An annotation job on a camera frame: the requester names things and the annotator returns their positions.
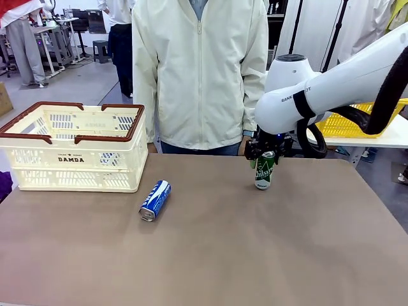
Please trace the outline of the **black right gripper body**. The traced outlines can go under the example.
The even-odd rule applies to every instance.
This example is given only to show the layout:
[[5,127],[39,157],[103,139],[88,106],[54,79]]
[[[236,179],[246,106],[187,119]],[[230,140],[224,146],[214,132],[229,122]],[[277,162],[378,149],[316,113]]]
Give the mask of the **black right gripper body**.
[[257,159],[266,152],[274,152],[277,158],[287,156],[292,149],[293,138],[286,133],[272,135],[262,129],[254,133],[254,138],[246,141],[244,156]]

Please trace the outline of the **person's left hand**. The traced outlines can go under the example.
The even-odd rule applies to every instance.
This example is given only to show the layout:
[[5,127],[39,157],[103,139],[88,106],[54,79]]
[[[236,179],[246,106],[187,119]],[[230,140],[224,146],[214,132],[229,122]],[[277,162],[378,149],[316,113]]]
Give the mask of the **person's left hand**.
[[241,144],[239,146],[238,153],[237,153],[238,156],[244,156],[245,155],[245,146],[246,146],[247,142],[250,141],[250,140],[252,140],[252,138],[250,136],[243,136],[242,137],[242,141],[241,141]]

